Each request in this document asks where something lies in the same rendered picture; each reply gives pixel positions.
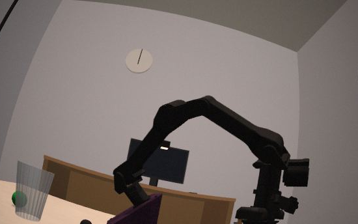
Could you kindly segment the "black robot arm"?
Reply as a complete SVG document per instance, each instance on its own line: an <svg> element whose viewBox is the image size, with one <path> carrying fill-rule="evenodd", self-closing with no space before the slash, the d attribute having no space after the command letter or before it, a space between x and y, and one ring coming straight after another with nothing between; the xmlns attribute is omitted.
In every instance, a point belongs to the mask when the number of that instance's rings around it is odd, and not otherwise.
<svg viewBox="0 0 358 224"><path fill-rule="evenodd" d="M257 186L279 186L281 171L284 170L282 176L284 186L307 187L310 159L291 160L280 134L255 126L218 102L213 96L207 95L188 102L175 100L162 105L154 117L150 132L131 157L113 171L115 191L119 194L124 192L132 202L133 209L151 199L139 184L143 180L142 174L146 172L143 169L145 161L171 132L188 119L199 116L205 116L249 147L258 158L253 163L255 169L260 169ZM281 194L281 191L280 195L272 194L267 208L273 209L275 206L278 208L277 211L282 209L289 214L294 214L299 204L297 198L293 196L287 198Z"/></svg>

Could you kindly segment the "clear ribbed plastic cup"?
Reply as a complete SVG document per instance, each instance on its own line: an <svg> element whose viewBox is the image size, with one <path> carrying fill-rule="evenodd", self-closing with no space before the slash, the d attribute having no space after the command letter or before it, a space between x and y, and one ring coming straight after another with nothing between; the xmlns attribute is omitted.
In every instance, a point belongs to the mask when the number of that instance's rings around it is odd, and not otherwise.
<svg viewBox="0 0 358 224"><path fill-rule="evenodd" d="M18 161L16 173L17 216L39 222L46 204L54 173Z"/></svg>

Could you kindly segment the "black ball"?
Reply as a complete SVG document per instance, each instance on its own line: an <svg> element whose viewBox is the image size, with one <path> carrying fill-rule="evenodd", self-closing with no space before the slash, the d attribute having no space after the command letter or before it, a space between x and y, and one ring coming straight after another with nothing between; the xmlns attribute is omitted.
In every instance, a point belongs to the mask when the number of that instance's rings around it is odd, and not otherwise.
<svg viewBox="0 0 358 224"><path fill-rule="evenodd" d="M84 219L80 222L80 224L92 224L89 220Z"/></svg>

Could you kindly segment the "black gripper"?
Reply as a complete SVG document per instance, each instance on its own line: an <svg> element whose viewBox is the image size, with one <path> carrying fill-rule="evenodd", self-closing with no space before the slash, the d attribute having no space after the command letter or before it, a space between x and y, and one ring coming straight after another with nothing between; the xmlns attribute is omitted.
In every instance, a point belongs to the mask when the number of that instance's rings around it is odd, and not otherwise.
<svg viewBox="0 0 358 224"><path fill-rule="evenodd" d="M277 189L277 190L276 190ZM254 206L240 207L235 218L242 220L243 224L276 224L275 219L284 219L284 211L277 211L277 207L267 208L272 194L279 194L279 186L262 185L253 190L255 194Z"/></svg>

